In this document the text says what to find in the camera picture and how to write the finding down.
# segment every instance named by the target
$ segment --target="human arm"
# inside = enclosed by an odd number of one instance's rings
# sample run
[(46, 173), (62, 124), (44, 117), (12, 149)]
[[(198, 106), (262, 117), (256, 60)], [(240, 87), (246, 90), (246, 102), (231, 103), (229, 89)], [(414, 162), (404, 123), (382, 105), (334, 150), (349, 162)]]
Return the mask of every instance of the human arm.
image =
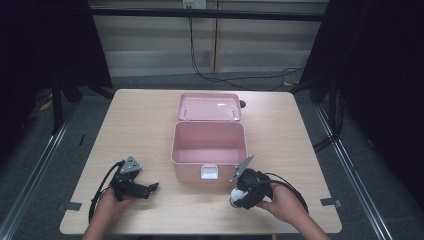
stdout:
[(291, 224), (307, 240), (328, 240), (328, 235), (312, 219), (296, 196), (286, 187), (271, 183), (272, 202), (262, 201), (256, 206), (270, 212), (277, 219)]
[(100, 196), (96, 210), (90, 224), (85, 230), (83, 240), (104, 239), (104, 236), (112, 223), (114, 223), (121, 212), (135, 201), (135, 198), (125, 198), (118, 201), (112, 188), (108, 188)]

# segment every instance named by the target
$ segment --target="gray carpet floor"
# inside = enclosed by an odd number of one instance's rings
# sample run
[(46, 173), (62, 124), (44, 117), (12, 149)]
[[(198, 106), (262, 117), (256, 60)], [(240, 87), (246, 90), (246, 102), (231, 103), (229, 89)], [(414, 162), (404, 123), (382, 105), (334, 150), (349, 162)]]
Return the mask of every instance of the gray carpet floor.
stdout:
[[(279, 73), (254, 73), (257, 76), (273, 76)], [(246, 77), (249, 73), (208, 75), (221, 78)], [(234, 80), (233, 84), (243, 85), (250, 90), (277, 91), (291, 87), (299, 75), (280, 78)], [(282, 80), (286, 85), (280, 86)], [(120, 88), (149, 89), (210, 89), (243, 90), (227, 82), (206, 81), (194, 74), (127, 77), (113, 79), (114, 90)], [(94, 144), (110, 100), (87, 89), (81, 89), (82, 101), (76, 106), (64, 103), (64, 113), (71, 112), (68, 129), (57, 148), (53, 159), (36, 189), (29, 207), (20, 221), (13, 239), (80, 239), (81, 236), (65, 236), (59, 225), (64, 213), (57, 210), (61, 203), (69, 202)], [(53, 128), (52, 107), (40, 112), (38, 107), (45, 100), (45, 93), (39, 94), (37, 106), (22, 129), (19, 144), (11, 151), (7, 164), (0, 170), (0, 219), (3, 221), (10, 207), (16, 201), (34, 166), (47, 145)], [(299, 110), (305, 122), (312, 143), (326, 136), (316, 112), (316, 104), (310, 100), (309, 91), (295, 95)], [(341, 140), (355, 165), (364, 185), (376, 207), (381, 212), (393, 239), (424, 239), (424, 214), (401, 183), (387, 169), (384, 159), (375, 149), (370, 148), (368, 139), (359, 124), (345, 114)], [(332, 239), (378, 239), (368, 217), (343, 169), (336, 152), (330, 145), (317, 153), (317, 158), (334, 199), (343, 203), (337, 208), (343, 229)], [(137, 239), (136, 236), (108, 236), (107, 239)], [(199, 239), (197, 236), (155, 236), (161, 239)], [(270, 236), (224, 236), (222, 239), (270, 239)], [(302, 239), (298, 234), (280, 235), (278, 239)]]

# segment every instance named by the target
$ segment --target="pink plastic box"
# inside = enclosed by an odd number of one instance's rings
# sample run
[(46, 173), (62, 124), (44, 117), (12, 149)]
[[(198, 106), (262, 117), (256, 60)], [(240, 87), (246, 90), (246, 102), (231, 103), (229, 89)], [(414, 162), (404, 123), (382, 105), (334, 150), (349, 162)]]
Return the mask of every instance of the pink plastic box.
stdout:
[(183, 94), (178, 118), (172, 148), (177, 179), (230, 183), (248, 156), (238, 96)]

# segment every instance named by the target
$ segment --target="box lid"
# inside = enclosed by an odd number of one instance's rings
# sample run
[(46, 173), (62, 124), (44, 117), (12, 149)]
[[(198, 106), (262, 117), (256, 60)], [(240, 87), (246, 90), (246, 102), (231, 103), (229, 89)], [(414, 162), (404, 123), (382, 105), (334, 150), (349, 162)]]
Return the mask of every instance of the box lid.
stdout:
[(184, 93), (178, 118), (181, 121), (240, 121), (240, 100), (231, 93)]

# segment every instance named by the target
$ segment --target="wooden table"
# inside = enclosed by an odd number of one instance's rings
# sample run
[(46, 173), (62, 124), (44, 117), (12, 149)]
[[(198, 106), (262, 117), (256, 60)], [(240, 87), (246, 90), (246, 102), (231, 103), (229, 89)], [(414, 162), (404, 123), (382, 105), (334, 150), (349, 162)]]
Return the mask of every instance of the wooden table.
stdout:
[[(60, 226), (62, 233), (84, 233), (91, 199), (101, 180), (113, 164), (128, 156), (133, 156), (143, 166), (136, 183), (159, 182), (160, 185), (149, 199), (137, 200), (126, 209), (111, 233), (245, 235), (297, 232), (262, 209), (232, 208), (229, 196), (234, 185), (177, 181), (171, 149), (179, 99), (186, 92), (205, 91), (117, 91), (71, 199), (71, 202), (82, 203), (81, 209), (65, 213)], [(249, 167), (285, 178), (302, 193), (310, 215), (324, 231), (339, 232), (341, 223), (335, 207), (321, 205), (320, 199), (331, 196), (293, 95), (232, 93), (247, 104), (242, 109), (240, 122), (245, 128), (248, 151), (255, 155)]]

